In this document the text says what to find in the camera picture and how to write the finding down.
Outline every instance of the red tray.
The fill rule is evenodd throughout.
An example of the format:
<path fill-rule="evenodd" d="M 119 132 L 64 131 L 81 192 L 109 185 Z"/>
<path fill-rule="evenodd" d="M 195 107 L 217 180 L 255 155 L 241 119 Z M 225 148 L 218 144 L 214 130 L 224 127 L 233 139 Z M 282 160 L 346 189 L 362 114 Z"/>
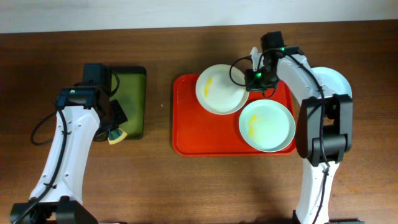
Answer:
<path fill-rule="evenodd" d="M 174 81 L 173 147 L 182 156 L 271 156 L 291 154 L 295 140 L 279 152 L 261 152 L 249 146 L 239 132 L 242 109 L 229 115 L 212 114 L 202 108 L 195 95 L 199 75 L 182 75 Z M 250 93 L 248 102 L 264 99 L 262 93 Z M 285 83 L 279 82 L 271 98 L 282 103 L 293 114 L 292 95 Z"/>

